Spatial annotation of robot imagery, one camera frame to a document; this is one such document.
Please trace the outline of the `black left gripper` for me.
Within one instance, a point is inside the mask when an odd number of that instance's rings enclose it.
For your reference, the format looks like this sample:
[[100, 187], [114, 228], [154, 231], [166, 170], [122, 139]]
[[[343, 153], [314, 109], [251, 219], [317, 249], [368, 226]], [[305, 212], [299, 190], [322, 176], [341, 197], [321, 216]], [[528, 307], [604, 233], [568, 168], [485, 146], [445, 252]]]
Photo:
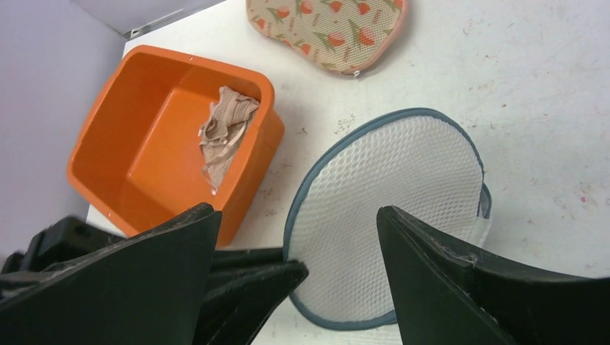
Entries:
[[83, 256], [122, 241], [123, 238], [66, 216], [34, 235], [26, 252], [14, 252], [1, 269], [2, 286], [33, 286], [45, 279], [46, 272], [69, 270]]

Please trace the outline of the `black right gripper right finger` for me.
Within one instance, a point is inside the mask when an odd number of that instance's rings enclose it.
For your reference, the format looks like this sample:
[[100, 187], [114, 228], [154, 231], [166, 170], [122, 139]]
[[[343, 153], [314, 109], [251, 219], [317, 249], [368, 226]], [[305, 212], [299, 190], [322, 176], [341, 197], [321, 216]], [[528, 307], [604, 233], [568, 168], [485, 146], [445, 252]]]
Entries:
[[608, 278], [515, 262], [395, 206], [376, 223], [404, 344], [609, 342]]

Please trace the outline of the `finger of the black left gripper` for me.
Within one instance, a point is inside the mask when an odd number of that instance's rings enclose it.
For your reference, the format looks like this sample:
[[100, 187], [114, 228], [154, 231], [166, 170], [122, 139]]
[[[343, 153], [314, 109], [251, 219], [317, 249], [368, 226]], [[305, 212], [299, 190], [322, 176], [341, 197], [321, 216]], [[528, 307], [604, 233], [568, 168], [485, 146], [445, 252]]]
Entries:
[[280, 247], [216, 250], [212, 255], [210, 273], [271, 265], [282, 261], [283, 249]]
[[300, 262], [213, 270], [194, 344], [251, 344], [271, 313], [308, 276]]

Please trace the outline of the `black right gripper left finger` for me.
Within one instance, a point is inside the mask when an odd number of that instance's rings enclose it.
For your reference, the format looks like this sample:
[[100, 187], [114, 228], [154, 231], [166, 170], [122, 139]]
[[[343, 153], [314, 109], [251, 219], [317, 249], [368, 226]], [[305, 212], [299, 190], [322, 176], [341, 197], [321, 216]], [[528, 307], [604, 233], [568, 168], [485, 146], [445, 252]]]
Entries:
[[199, 204], [41, 272], [1, 276], [3, 344], [190, 344], [222, 214]]

